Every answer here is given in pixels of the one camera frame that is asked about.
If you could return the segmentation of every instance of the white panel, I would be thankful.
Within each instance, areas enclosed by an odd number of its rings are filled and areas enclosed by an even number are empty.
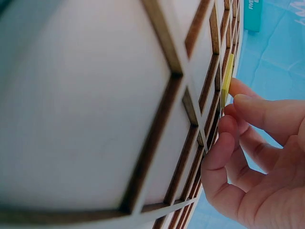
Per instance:
[[[192,77],[199,100],[213,54],[210,24],[201,29],[190,60]]]
[[[170,75],[151,23],[140,1],[65,0],[36,34],[0,97],[0,202],[117,208]]]
[[[200,0],[172,0],[172,3],[183,38],[185,39],[194,19]]]
[[[168,229],[168,226],[170,225],[170,223],[171,223],[171,221],[172,221],[172,219],[173,219],[173,215],[174,215],[174,211],[172,212],[172,213],[170,213],[169,215],[168,215],[168,217],[167,217],[167,219],[166,219],[166,221],[165,221],[165,223],[164,223],[164,225],[163,225],[163,228],[164,229]]]
[[[233,19],[233,9],[230,9],[230,22],[232,23]]]
[[[155,167],[145,204],[161,203],[175,172],[190,121],[181,102],[173,110],[161,143],[157,149]]]
[[[218,23],[218,27],[220,28],[224,16],[224,0],[216,0],[216,1],[217,1],[217,11],[218,11],[217,23]]]
[[[191,171],[192,164],[193,164],[193,161],[195,159],[197,149],[198,149],[198,143],[197,143],[197,141],[195,141],[195,144],[193,144],[193,146],[192,146],[189,158],[188,158],[188,160],[186,162],[184,171],[182,173],[181,181],[180,181],[180,184],[179,184],[178,190],[177,190],[176,199],[179,199],[181,197],[181,194],[183,192],[186,180],[187,180],[187,178],[189,176],[189,173]]]
[[[148,222],[148,223],[145,223],[145,224],[142,224],[138,227],[136,227],[135,229],[152,229],[153,228],[153,225],[154,225],[155,221],[151,221],[151,222]]]
[[[215,94],[215,81],[212,82],[210,91],[208,93],[208,97],[206,98],[206,101],[205,101],[203,114],[202,114],[204,120],[207,120],[207,118],[208,118],[208,115],[209,115],[209,112],[211,109],[211,105],[213,102],[214,94]]]
[[[220,56],[221,57],[221,63],[223,63],[223,61],[224,61],[224,54],[225,54],[225,50],[227,48],[226,43],[227,43],[227,39],[226,39],[226,36],[224,35],[224,41],[222,43],[221,50],[220,50],[220,53],[221,53],[221,56]]]

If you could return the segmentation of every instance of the wooden frame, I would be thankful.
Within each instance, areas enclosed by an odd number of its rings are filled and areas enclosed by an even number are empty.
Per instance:
[[[237,54],[239,47],[240,1],[224,0],[224,15],[218,26],[217,4],[214,0],[201,0],[194,15],[187,36],[179,33],[177,18],[169,1],[141,0],[155,33],[158,36],[163,53],[171,70],[158,111],[138,158],[129,181],[121,206],[118,209],[84,211],[84,212],[38,212],[31,210],[0,210],[2,223],[14,224],[71,224],[79,222],[100,221],[101,227],[133,228],[145,222],[156,220],[153,228],[162,228],[168,215],[174,212],[169,228],[184,228],[194,202],[199,198],[201,187],[200,164],[205,153],[214,143],[217,135],[218,120],[221,114],[220,98],[222,75],[226,69],[229,53]],[[189,68],[189,60],[202,26],[209,22],[213,54],[198,100],[194,94],[194,84]],[[220,50],[226,46],[224,57]],[[207,95],[211,85],[215,84],[212,105],[206,107]],[[163,137],[165,126],[174,107],[183,102],[190,120],[190,128],[180,154],[176,170],[162,203],[145,205],[145,197],[152,173],[158,169],[154,158],[157,146]],[[202,116],[204,109],[209,109],[207,119]],[[177,197],[177,187],[185,170],[192,146],[198,143],[192,168],[181,196]]]

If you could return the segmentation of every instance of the finger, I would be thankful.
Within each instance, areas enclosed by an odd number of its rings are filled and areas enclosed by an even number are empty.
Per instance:
[[[235,97],[237,94],[245,94],[249,97],[252,98],[262,98],[258,94],[256,94],[254,91],[251,90],[247,85],[245,85],[243,82],[236,78],[232,78],[231,83],[230,83],[230,89],[229,93]],[[287,141],[287,137],[284,135],[282,136],[281,134],[274,134],[266,131],[275,141],[277,141],[279,144],[282,146],[285,145]]]
[[[201,180],[209,203],[221,214],[237,221],[238,209],[245,192],[228,184],[227,172],[224,168],[233,150],[232,135],[221,133],[202,162]]]
[[[305,117],[305,102],[301,100],[268,101],[238,94],[234,97],[234,108],[248,123],[282,135],[285,141],[298,134]]]
[[[232,97],[236,96],[237,94],[245,94],[252,98],[261,98],[258,94],[252,91],[250,87],[236,78],[231,79],[229,93]]]
[[[301,149],[305,152],[305,119],[302,120],[298,132],[298,143]]]
[[[281,150],[269,145],[244,119],[240,118],[233,104],[225,107],[224,113],[237,121],[239,141],[246,153],[263,171],[269,173],[278,161]]]
[[[239,131],[232,116],[225,115],[219,121],[219,133],[230,133],[234,137],[234,151],[225,165],[232,183],[247,192],[264,178],[264,174],[251,169],[239,145]]]

